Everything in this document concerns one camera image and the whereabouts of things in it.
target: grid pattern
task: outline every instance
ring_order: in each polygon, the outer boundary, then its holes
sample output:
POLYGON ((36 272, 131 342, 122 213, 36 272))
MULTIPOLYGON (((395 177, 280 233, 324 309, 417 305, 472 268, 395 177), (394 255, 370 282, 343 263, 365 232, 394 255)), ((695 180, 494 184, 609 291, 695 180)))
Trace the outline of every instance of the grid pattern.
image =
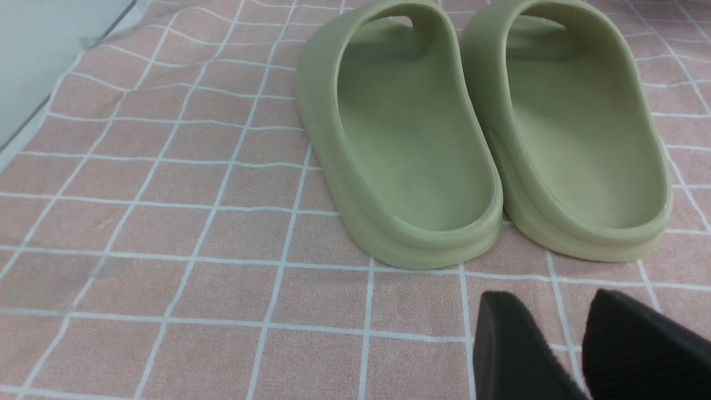
MULTIPOLYGON (((473 399, 485 290, 526 303, 580 386, 597 288, 711 337, 711 6, 590 0, 673 169, 662 249, 588 263, 505 221, 483 256, 412 272, 348 238, 292 93, 303 42, 364 2, 153 1, 77 59, 0 174, 0 399, 473 399)), ((462 28, 487 0, 440 3, 462 28)))

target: white grid line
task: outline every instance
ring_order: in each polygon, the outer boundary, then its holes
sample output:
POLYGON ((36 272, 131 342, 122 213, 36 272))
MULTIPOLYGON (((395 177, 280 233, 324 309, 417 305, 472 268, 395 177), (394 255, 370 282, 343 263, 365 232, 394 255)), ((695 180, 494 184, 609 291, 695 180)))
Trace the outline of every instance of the white grid line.
MULTIPOLYGON (((5 251, 16 251, 20 246, 9 246, 0 245, 0 250, 5 251)), ((210 263, 210 264, 224 264, 224 265, 265 265, 265 266, 279 266, 282 264, 280 261, 275 260, 258 260, 258 259, 235 259, 235 258, 215 258, 215 257, 191 257, 191 256, 175 256, 169 254, 151 254, 151 253, 127 253, 127 252, 116 252, 116 251, 82 251, 82 250, 67 250, 58 248, 41 248, 27 246, 23 250, 26 253, 47 253, 47 254, 61 254, 67 256, 85 256, 85 257, 102 257, 106 255, 111 258, 136 258, 139 260, 167 260, 167 261, 185 261, 189 262, 195 260, 199 263, 210 263)), ((332 265, 332 264, 315 264, 315 263, 296 263, 296 262, 285 262, 283 263, 285 267, 290 268, 313 268, 313 269, 323 269, 323 270, 365 270, 366 266, 357 265, 332 265)), ((399 268, 390 267, 374 267, 375 272, 379 273, 413 273, 413 274, 429 274, 429 275, 458 275, 462 273, 456 269, 435 269, 435 270, 402 270, 399 268)), ((541 282, 551 282, 550 276, 543 275, 504 275, 495 273, 481 273, 465 270, 464 274, 466 276, 472 276, 475 278, 488 278, 496 280, 539 280, 541 282)), ((588 284, 588 285, 608 285, 616 286, 621 288, 645 288, 646 284, 644 282, 628 282, 623 280, 598 280, 598 279, 587 279, 587 278, 564 278, 557 277, 557 281, 560 283, 576 283, 576 284, 588 284)), ((653 288, 676 288, 684 290, 699 290, 710 292, 711 285, 695 285, 689 283, 671 283, 671 282, 652 282, 650 283, 653 288)))
POLYGON ((81 197, 81 196, 53 196, 51 194, 17 194, 17 193, 2 193, 0 192, 0 197, 11 197, 17 199, 56 199, 56 200, 69 200, 69 201, 82 201, 86 203, 99 203, 99 204, 121 204, 121 205, 135 205, 135 206, 150 206, 150 207, 161 207, 165 209, 191 209, 191 210, 216 210, 216 211, 279 211, 285 213, 296 214, 306 214, 306 215, 324 215, 324 216, 339 216, 337 211, 322 211, 322 210, 296 210, 288 209, 285 207, 275 207, 275 206, 253 206, 253 207, 239 207, 239 206, 209 206, 207 204, 180 204, 180 203, 161 203, 158 201, 132 201, 132 200, 111 200, 111 199, 96 199, 94 197, 81 197))
MULTIPOLYGON (((83 158, 85 154, 66 154, 66 153, 45 153, 45 152, 18 152, 21 155, 28 156, 39 156, 39 157, 64 157, 64 158, 83 158)), ((92 154, 90 159, 105 159, 111 161, 151 161, 157 160, 155 157, 115 157, 115 156, 104 156, 100 154, 92 154)), ((301 168, 301 165, 293 162, 266 162, 264 164, 253 164, 249 162, 239 162, 231 160, 197 160, 197 159, 177 159, 177 158, 163 158, 161 162, 168 162, 174 164, 194 164, 194 165, 237 165, 239 167, 246 168, 270 168, 270 167, 291 167, 291 168, 301 168)), ((320 167, 308 166, 306 169, 309 171, 321 171, 320 167)))
POLYGON ((573 377, 577 382, 580 389, 585 389, 585 382, 580 373, 580 366, 577 362, 577 356, 575 355, 574 343, 572 335, 570 334, 570 326, 568 325, 568 319, 565 316, 565 306, 563 305, 563 296, 560 292, 560 286, 558 285, 558 277, 555 273, 555 264, 553 263, 553 257, 550 250, 545 250, 545 260, 548 264, 548 270, 550 272, 550 280, 553 287, 553 295, 555 296, 555 302, 557 304, 558 315, 560 316, 560 324, 563 329, 563 337, 565 339, 566 350, 568 351, 568 357, 570 358, 570 364, 573 369, 573 377))
MULTIPOLYGON (((220 54, 220 52, 222 51, 222 49, 223 49, 224 46, 225 46, 225 43, 227 43, 228 38, 232 35, 232 32, 233 32, 234 29, 235 29, 237 20, 239 19, 240 14, 242 13, 242 9, 243 9, 243 7, 244 7, 244 5, 245 5, 245 1, 246 1, 246 0, 242 0, 242 1, 240 2, 240 6, 239 6, 239 8, 237 9, 237 13, 235 14, 234 19, 233 19, 232 21, 230 21, 230 29, 228 30, 227 34, 225 35, 224 40, 223 40, 223 43, 222 43, 222 45, 220 46, 220 48, 218 49, 218 52, 217 52, 216 54, 220 54)), ((203 76, 205 75, 205 71, 207 70, 207 67, 208 67, 208 64, 203 65, 203 67, 201 68, 200 73, 198 74, 198 77, 197 77, 196 80, 195 80, 195 83, 193 84, 193 87, 190 89, 190 91, 188 91, 188 94, 187 94, 187 96, 186 96, 186 99, 184 100, 184 103, 183 103, 183 109, 181 110, 181 114, 178 116, 178 121, 182 120, 182 117, 183 117, 183 114, 184 114, 184 112, 185 112, 185 110, 186 110, 186 108, 187 108, 187 104, 188 104, 188 101, 189 101, 189 99, 190 99, 190 96, 191 96, 191 94, 193 93, 193 91, 195 90, 194 85, 197 85, 197 84, 201 81, 201 79, 202 79, 203 76)), ((257 107, 257 102, 259 101, 259 96, 260 96, 261 94, 262 94, 262 91, 260 90, 260 91, 257 93, 257 97, 254 99, 254 101, 253 101, 253 103, 252 103, 252 112, 250 113, 250 116, 249 116, 249 118, 247 119, 247 123, 246 123, 247 126, 249 126, 250 123, 251 123, 252 116, 254 115, 254 111, 255 111, 255 108, 257 107)), ((168 142, 165 144, 165 146, 164 146, 164 148, 163 148, 163 151, 162 151, 161 154, 159 155, 159 158, 162 158, 162 156, 163 156, 163 154, 165 153, 165 151, 167 151, 168 146, 170 145, 171 139, 172 139, 172 137, 175 135, 175 132, 178 130, 178 126, 179 126, 179 125, 180 125, 180 124, 178 123, 178 124, 176 124, 176 125, 174 126, 173 132, 171 133, 171 137, 168 138, 168 142)), ((231 158, 231 161, 232 161, 232 162, 234 162, 234 161, 237 160, 237 155, 238 155, 239 152, 240 152, 240 148, 241 148, 241 146, 242 146, 242 143, 243 143, 243 141, 244 141, 244 137, 245 137, 246 134, 247 134, 247 130, 242 130, 242 132, 241 132, 241 134, 240 134, 240 138, 239 138, 239 140, 237 141, 237 144, 235 145, 235 150, 234 150, 234 152, 233 152, 233 154, 232 154, 232 158, 231 158)), ((228 181, 229 181, 229 179, 230 179, 230 173, 232 172, 233 166, 234 166, 234 164, 230 164, 230 165, 228 166, 228 168, 227 168, 227 171, 225 171, 225 174, 224 174, 224 176, 223 176, 222 183, 221 183, 221 185, 220 185, 220 190, 218 191, 218 195, 217 195, 216 198, 215 198, 215 202, 213 203, 213 207, 212 207, 212 209, 210 210, 210 215, 208 216, 207 220, 205 221, 205 225, 203 226, 203 230, 201 231, 201 234, 200 234, 200 236, 198 237, 198 240, 197 240, 197 242, 196 242, 196 244, 195 244, 195 247, 193 248, 193 252, 192 252, 192 254, 191 254, 191 260, 190 260, 190 262, 188 263, 188 266, 186 267, 185 273, 183 274, 183 277, 182 277, 182 279, 181 279, 181 283, 180 283, 180 285, 179 285, 179 287, 178 287, 178 290, 176 291, 176 293, 175 293, 175 295, 174 295, 174 297, 173 297, 171 303, 168 305, 168 307, 167 307, 166 310, 165 310, 164 318, 168 318, 168 317, 171 316, 171 313, 173 312, 173 309, 174 309, 175 306, 178 304, 178 301, 180 300, 180 298, 181 298, 181 296, 182 296, 182 294, 183 294, 183 291, 185 290, 185 286, 188 284, 188 279, 190 279, 190 275, 191 275, 191 273, 192 273, 192 271, 193 271, 193 267, 194 267, 194 265, 195 265, 196 258, 198 257, 198 254, 200 253, 200 249, 201 249, 202 246, 203 246, 203 242, 204 242, 204 240, 205 240, 205 237, 208 235, 208 232, 209 232, 209 230, 210 230, 210 227, 212 226, 212 222, 213 222, 213 220, 214 220, 214 218, 215 218, 215 215, 217 214, 217 211, 218 211, 217 208, 219 207, 220 202, 222 201, 222 198, 223 198, 223 196, 224 196, 225 188, 226 188, 227 183, 228 183, 228 181)), ((158 355, 158 351, 160 350, 161 343, 163 342, 163 338, 165 337, 165 334, 166 334, 167 329, 168 329, 168 323, 165 322, 165 321, 163 321, 163 322, 161 323, 161 327, 160 327, 159 333, 158 333, 158 335, 157 335, 157 337, 156 337, 156 339, 155 339, 155 341, 154 341, 153 347, 151 348, 151 353, 150 353, 149 358, 148 358, 148 361, 147 361, 147 363, 146 363, 144 372, 143 372, 143 374, 142 374, 142 376, 141 376, 141 381, 140 381, 138 387, 136 388, 136 392, 135 392, 135 394, 134 394, 134 399, 136 399, 136 400, 138 400, 138 399, 141 398, 141 394, 143 393, 143 390, 145 389, 146 384, 148 383, 148 379, 149 379, 149 377, 151 376, 151 371, 152 371, 153 366, 154 366, 154 364, 155 364, 155 360, 156 360, 156 357, 157 357, 157 355, 158 355)))
MULTIPOLYGON (((220 320, 212 318, 192 318, 192 317, 164 317, 150 315, 123 315, 105 314, 101 312, 62 312, 51 310, 34 310, 26 308, 0 307, 0 312, 8 315, 23 315, 34 317, 71 317, 81 320, 106 320, 115 322, 147 322, 153 324, 169 325, 209 325, 223 327, 253 327, 272 330, 294 330, 303 332, 329 333, 335 335, 353 335, 361 337, 381 337, 385 339, 410 340, 414 342, 427 343, 467 343, 474 339, 464 336, 429 336, 414 333, 393 332, 387 330, 337 328, 322 325, 298 325, 284 324, 276 322, 244 321, 244 320, 220 320)), ((549 343, 552 349, 566 350, 568 347, 563 344, 549 343)))
MULTIPOLYGON (((114 122, 114 121, 136 121, 136 122, 155 122, 161 124, 178 124, 178 125, 190 125, 190 124, 216 124, 224 125, 228 127, 235 127, 239 129, 247 129, 246 126, 240 124, 233 124, 230 122, 222 122, 217 120, 154 120, 152 118, 141 118, 141 117, 108 117, 108 118, 83 118, 83 117, 72 117, 70 115, 60 114, 59 112, 48 112, 48 116, 56 117, 62 120, 69 121, 79 121, 79 122, 114 122)), ((305 132, 304 128, 300 127, 285 127, 285 126, 269 126, 269 127, 250 127, 249 131, 263 131, 263 130, 293 130, 298 132, 305 132)))
POLYGON ((657 298, 657 294, 654 293, 654 288, 652 287, 651 282, 649 281, 649 277, 647 276, 647 271, 644 268, 644 264, 642 264, 642 260, 637 260, 637 266, 639 267, 639 274, 642 277, 642 282, 644 282, 644 286, 647 289, 647 293, 649 293, 649 298, 652 300, 652 306, 654 306, 654 310, 656 312, 659 312, 660 314, 663 314, 662 307, 659 305, 659 299, 657 298))
POLYGON ((368 286, 365 289, 365 322, 363 328, 363 346, 360 348, 360 379, 358 381, 358 400, 365 400, 368 385, 368 357, 370 356, 370 321, 373 318, 373 288, 375 285, 375 259, 368 262, 368 286))
MULTIPOLYGON (((112 48, 112 49, 117 50, 117 51, 120 51, 120 52, 122 52, 122 53, 126 53, 126 54, 128 54, 128 55, 130 55, 130 56, 134 56, 135 58, 139 58, 139 59, 141 59, 141 60, 145 60, 145 61, 150 61, 150 60, 151 60, 149 57, 143 56, 143 55, 138 54, 138 53, 134 53, 133 51, 127 50, 127 49, 125 49, 125 48, 123 48, 123 47, 119 47, 119 46, 116 46, 116 45, 113 45, 113 44, 102 44, 102 45, 100 45, 100 46, 112 48)), ((256 66, 259 66, 259 67, 266 67, 266 66, 267 66, 267 64, 265 64, 265 63, 258 63, 258 62, 255 62, 255 61, 245 61, 245 60, 233 60, 233 59, 229 59, 229 58, 215 58, 214 60, 198 61, 198 62, 195 62, 195 63, 187 63, 187 64, 163 63, 163 62, 157 61, 157 60, 154 60, 153 63, 154 63, 155 65, 160 65, 161 67, 167 67, 167 68, 197 67, 197 66, 204 65, 204 64, 207 64, 207 63, 234 63, 234 64, 256 65, 256 66)), ((280 70, 289 70, 289 71, 295 71, 295 70, 296 70, 296 68, 284 67, 284 66, 281 66, 281 65, 271 65, 270 68, 276 68, 276 69, 280 69, 280 70)))
MULTIPOLYGON (((100 83, 108 88, 111 88, 113 90, 119 91, 119 92, 149 92, 151 90, 158 90, 158 89, 169 89, 169 88, 195 88, 196 90, 204 90, 207 92, 215 92, 215 93, 222 93, 224 95, 228 96, 233 96, 236 98, 247 98, 247 99, 255 99, 257 98, 257 95, 250 95, 246 93, 237 93, 237 92, 230 92, 229 90, 223 90, 223 89, 217 89, 217 88, 211 88, 209 86, 200 86, 200 85, 189 85, 187 83, 171 83, 169 85, 160 85, 160 86, 149 86, 145 88, 140 88, 138 90, 135 89, 129 89, 129 88, 121 88, 119 86, 113 85, 111 83, 105 82, 103 80, 100 80, 99 78, 96 78, 94 76, 88 75, 86 73, 76 73, 76 72, 70 72, 69 75, 74 75, 74 76, 80 76, 82 78, 87 78, 89 80, 92 80, 96 83, 100 83)), ((295 98, 288 97, 288 96, 277 96, 277 95, 262 95, 260 96, 261 98, 269 98, 269 99, 277 99, 277 100, 291 100, 291 101, 296 101, 295 98)))
MULTIPOLYGON (((306 152, 306 157, 304 158, 304 166, 309 164, 311 159, 311 145, 309 145, 309 150, 306 152)), ((301 171, 301 178, 299 179, 299 188, 296 191, 296 198, 294 200, 294 210, 299 208, 299 203, 301 202, 301 193, 304 188, 304 182, 306 181, 306 170, 301 171)), ((282 285, 282 278, 284 276, 284 268, 287 262, 287 256, 289 253, 289 247, 292 243, 292 235, 294 233, 294 225, 296 224, 296 214, 292 214, 289 220, 289 228, 287 228, 287 237, 284 240, 284 248, 282 249, 282 257, 279 262, 279 269, 277 270, 277 277, 274 280, 274 289, 272 291, 272 299, 269 302, 269 309, 267 314, 264 316, 264 323, 269 324, 272 320, 272 315, 274 314, 274 309, 277 306, 277 300, 279 297, 279 289, 282 285)), ((252 376, 250 378, 250 387, 247 391, 247 400, 252 400, 255 395, 255 390, 257 389, 257 381, 260 374, 260 366, 262 364, 262 355, 264 354, 264 346, 267 341, 267 331, 268 327, 263 327, 260 332, 260 340, 257 343, 257 351, 255 353, 254 364, 252 365, 252 376)))
MULTIPOLYGON (((242 0, 242 3, 240 4, 240 8, 244 5, 244 2, 246 0, 242 0)), ((282 31, 279 33, 279 38, 277 39, 277 43, 281 38, 284 37, 284 33, 287 30, 287 26, 289 25, 289 21, 291 21, 292 15, 294 14, 294 10, 296 8, 296 0, 294 0, 292 7, 289 10, 289 15, 287 16, 286 21, 284 22, 284 25, 282 26, 282 31)), ((269 51, 269 56, 267 57, 267 66, 264 69, 264 76, 262 77, 262 82, 260 84, 260 88, 257 91, 257 96, 260 96, 262 92, 264 91, 264 87, 267 84, 267 79, 269 77, 269 70, 270 66, 272 64, 272 60, 274 58, 274 54, 277 49, 277 43, 272 45, 271 50, 269 51)), ((255 115, 255 111, 257 108, 257 102, 259 100, 256 100, 255 103, 252 105, 252 109, 250 110, 250 116, 247 118, 247 126, 250 126, 252 123, 252 118, 255 115)), ((301 170, 301 177, 299 179, 299 186, 296 189, 296 198, 294 199, 294 211, 292 212, 292 216, 289 220, 289 228, 287 229, 287 237, 285 240, 284 244, 284 249, 282 250, 282 261, 285 261, 287 258, 287 252, 289 251, 289 242, 291 241, 291 236, 292 236, 292 231, 294 230, 294 223, 296 220, 296 210, 299 208, 299 202, 301 201, 301 192, 304 188, 304 181, 306 180, 306 167, 309 164, 309 160, 311 159, 311 145, 306 150, 306 156, 304 158, 304 166, 301 170)), ((279 294, 279 284, 281 280, 281 276, 284 274, 284 267, 280 266, 278 271, 277 271, 277 278, 274 284, 274 292, 272 293, 272 300, 269 304, 269 309, 267 310, 267 314, 265 315, 265 322, 269 322, 271 320, 271 314, 274 312, 274 307, 276 303, 276 297, 279 294)), ((262 328, 262 331, 260 333, 260 340, 259 343, 257 344, 257 351, 255 354, 255 360, 254 364, 252 366, 252 376, 250 377, 250 386, 249 389, 247 390, 247 400, 250 400, 254 396, 254 392, 256 389, 257 385, 257 375, 259 374, 259 369, 260 369, 260 362, 261 362, 261 357, 262 357, 262 351, 264 350, 264 341, 266 340, 267 336, 267 329, 262 328)))
MULTIPOLYGON (((177 15, 173 16, 173 18, 172 18, 172 19, 170 20, 170 22, 169 22, 169 25, 171 25, 171 24, 173 23, 173 21, 175 21, 175 18, 176 18, 176 17, 177 17, 177 15)), ((166 37, 166 35, 163 35, 163 36, 161 37, 161 39, 159 40, 158 44, 156 45, 156 49, 154 50, 154 56, 157 55, 158 52, 160 51, 160 48, 162 47, 163 42, 165 41, 165 37, 166 37)), ((81 55, 80 55, 79 57, 77 57, 77 60, 75 61, 76 63, 78 63, 80 57, 81 57, 81 55)), ((144 69, 143 74, 141 75, 140 79, 139 79, 138 82, 136 83, 136 88, 139 87, 139 85, 141 84, 141 82, 143 81, 143 79, 145 79, 145 77, 148 75, 148 72, 150 71, 151 67, 152 67, 152 64, 151 64, 151 63, 146 64, 146 67, 145 67, 145 69, 144 69)), ((112 112, 112 116, 115 116, 115 115, 119 112, 119 109, 120 109, 120 107, 121 107, 121 104, 122 104, 122 102, 123 102, 123 100, 124 100, 125 98, 126 98, 126 95, 125 95, 125 93, 124 93, 124 94, 122 95, 121 99, 120 99, 120 100, 116 103, 116 105, 114 106, 114 111, 112 112)), ((89 151, 87 152, 87 154, 91 154, 91 153, 94 151, 94 149, 99 145, 99 143, 100 143, 100 142, 103 140, 103 138, 106 136, 106 134, 108 133, 110 127, 111 127, 111 123, 108 123, 108 124, 106 125, 106 127, 104 128, 104 131, 103 131, 103 133, 101 134, 101 136, 99 136, 99 138, 96 140, 96 142, 94 142, 94 144, 91 146, 91 148, 89 149, 89 151)), ((76 167, 76 169, 74 170, 74 172, 69 176, 69 178, 67 178, 67 181, 64 183, 64 185, 62 185, 62 187, 60 188, 60 190, 59 190, 58 193, 57 193, 57 196, 60 196, 60 195, 67 189, 67 187, 69 187, 70 183, 72 182, 72 180, 74 179, 74 177, 77 176, 79 170, 80 170, 81 167, 86 163, 87 160, 88 160, 88 158, 83 158, 83 159, 82 159, 82 161, 79 163, 79 165, 77 165, 77 167, 76 167)), ((52 199, 52 200, 49 201, 49 203, 47 204, 47 207, 45 207, 45 209, 43 210, 43 213, 42 213, 42 214, 40 215, 40 217, 37 219, 37 222, 35 222, 35 224, 34 224, 33 227, 31 228, 31 230, 27 233, 27 236, 25 237, 25 241, 24 241, 24 242, 27 242, 27 241, 29 241, 29 240, 32 238, 32 236, 34 235, 34 231, 37 229, 37 227, 38 227, 39 224, 41 223, 43 217, 47 215, 47 213, 49 212, 50 208, 54 205, 55 202, 56 202, 56 199, 52 199)), ((115 240, 115 238, 116 238, 118 232, 120 231, 120 228, 122 227, 123 223, 125 222, 126 218, 128 217, 128 213, 129 213, 129 210, 126 211, 126 213, 125 213, 125 214, 123 215, 123 217, 122 217, 122 220, 119 221, 119 223, 118 223, 116 229, 114 230, 114 232, 113 232, 113 234, 112 234, 111 239, 109 239, 109 243, 107 243, 107 245, 106 245, 105 251, 110 250, 111 245, 113 244, 113 241, 115 240)), ((23 247, 24 245, 25 245, 25 243, 22 243, 22 245, 20 246, 20 248, 13 254, 13 258, 11 258, 10 261, 5 265, 5 268, 4 268, 3 271, 0 273, 0 279, 2 279, 2 278, 5 276, 5 274, 7 274, 7 272, 10 270, 12 264, 13 264, 14 261, 17 259, 18 255, 19 255, 19 253, 21 252, 21 249, 22 249, 22 247, 23 247)), ((93 270, 93 272, 92 272, 92 276, 87 280, 87 282, 86 282, 86 284, 84 285, 84 287, 82 288, 82 290, 77 294, 77 297, 72 301, 72 304, 71 304, 71 309, 72 309, 72 310, 77 306, 77 304, 79 304, 79 302, 81 301, 81 299, 84 297, 84 294, 89 290, 89 287, 91 286, 91 284, 93 283, 93 280, 94 280, 93 276, 95 276, 95 275, 101 270, 101 268, 103 267, 105 261, 106 261, 106 256, 102 256, 101 259, 99 260, 99 262, 97 263, 96 267, 94 268, 94 270, 93 270)), ((23 384, 23 391, 21 391, 20 394, 17 396, 17 400, 24 400, 25 395, 27 394, 27 389, 30 388, 30 386, 32 385, 32 382, 33 382, 34 379, 37 377, 37 375, 39 374, 40 370, 42 370, 42 366, 44 365, 45 361, 47 360, 47 358, 49 358, 49 356, 50 356, 50 354, 52 353, 52 351, 59 345, 59 342, 62 340, 62 338, 64 338, 64 334, 66 333, 67 328, 68 328, 68 326, 69 326, 69 321, 70 321, 70 318, 69 318, 69 317, 64 318, 64 320, 62 321, 62 325, 61 325, 61 327, 60 327, 60 329, 59 329, 59 333, 55 336, 55 338, 54 338, 53 341, 50 343, 50 345, 49 345, 49 347, 47 348, 47 350, 42 354, 42 356, 40 357, 40 359, 37 361, 37 363, 36 363, 36 364, 34 365, 34 367, 32 368, 30 374, 27 376, 27 379, 25 380, 25 382, 24 382, 24 384, 23 384)))
POLYGON ((464 324, 464 337, 466 338, 464 348, 466 349, 466 375, 469 380, 469 398, 470 400, 476 400, 476 382, 474 381, 473 360, 474 336, 471 333, 471 318, 469 317, 469 290, 466 284, 464 263, 460 263, 457 270, 459 271, 459 284, 461 286, 461 316, 464 324))

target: floor mat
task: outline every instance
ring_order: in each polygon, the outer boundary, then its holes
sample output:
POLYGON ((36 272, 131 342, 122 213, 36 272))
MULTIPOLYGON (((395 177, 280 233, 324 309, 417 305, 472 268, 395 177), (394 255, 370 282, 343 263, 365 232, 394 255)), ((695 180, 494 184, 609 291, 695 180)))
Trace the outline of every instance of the floor mat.
MULTIPOLYGON (((590 1, 670 156, 662 249, 588 263, 505 221, 414 273, 348 238, 294 104, 304 40, 362 1, 154 1, 82 54, 0 174, 0 399, 472 399, 485 290, 518 295, 580 385, 597 288, 711 337, 711 6, 590 1)), ((442 2, 457 28, 486 5, 442 2)))

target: green slide sandal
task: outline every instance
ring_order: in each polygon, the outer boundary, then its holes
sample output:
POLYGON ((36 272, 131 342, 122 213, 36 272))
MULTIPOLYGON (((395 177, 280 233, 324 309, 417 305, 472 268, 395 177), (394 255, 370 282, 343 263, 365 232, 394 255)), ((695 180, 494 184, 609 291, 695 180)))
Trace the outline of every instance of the green slide sandal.
POLYGON ((513 223, 576 258, 621 262, 657 248, 670 174, 613 23, 578 0, 501 0, 474 15, 460 46, 513 223))
POLYGON ((501 180, 454 27, 436 3, 380 1, 327 23, 304 46, 295 91, 336 208, 363 250, 422 270, 498 240, 501 180))

